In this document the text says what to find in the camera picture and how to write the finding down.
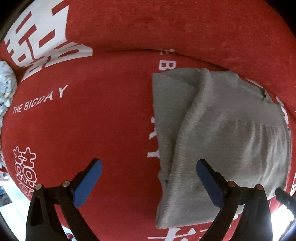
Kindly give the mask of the grey knit sweater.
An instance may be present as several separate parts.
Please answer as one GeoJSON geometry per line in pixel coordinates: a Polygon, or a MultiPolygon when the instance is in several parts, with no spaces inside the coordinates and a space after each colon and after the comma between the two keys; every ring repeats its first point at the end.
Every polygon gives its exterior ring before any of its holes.
{"type": "Polygon", "coordinates": [[[154,73],[152,94],[163,189],[157,228],[216,217],[196,173],[200,159],[239,186],[261,184],[267,198],[285,187],[291,134],[265,89],[231,71],[180,68],[154,73]]]}

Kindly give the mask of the red seat cushion white print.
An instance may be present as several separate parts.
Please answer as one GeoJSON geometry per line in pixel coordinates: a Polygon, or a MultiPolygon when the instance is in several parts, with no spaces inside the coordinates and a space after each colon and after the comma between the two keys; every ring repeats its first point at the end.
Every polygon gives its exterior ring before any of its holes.
{"type": "Polygon", "coordinates": [[[213,63],[161,51],[94,53],[41,68],[27,79],[5,46],[1,59],[18,77],[4,117],[8,171],[29,198],[33,184],[57,186],[93,159],[103,172],[80,212],[100,240],[199,240],[207,225],[155,227],[162,188],[152,122],[152,79],[172,67],[235,71],[295,106],[295,49],[261,51],[213,63]]]}

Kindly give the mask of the red back cushion white print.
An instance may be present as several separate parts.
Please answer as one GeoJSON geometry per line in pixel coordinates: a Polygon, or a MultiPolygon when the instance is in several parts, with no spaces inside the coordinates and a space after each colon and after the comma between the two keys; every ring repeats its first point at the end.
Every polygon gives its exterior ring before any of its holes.
{"type": "Polygon", "coordinates": [[[265,1],[64,1],[66,35],[94,50],[169,50],[264,85],[295,111],[295,37],[265,1]]]}

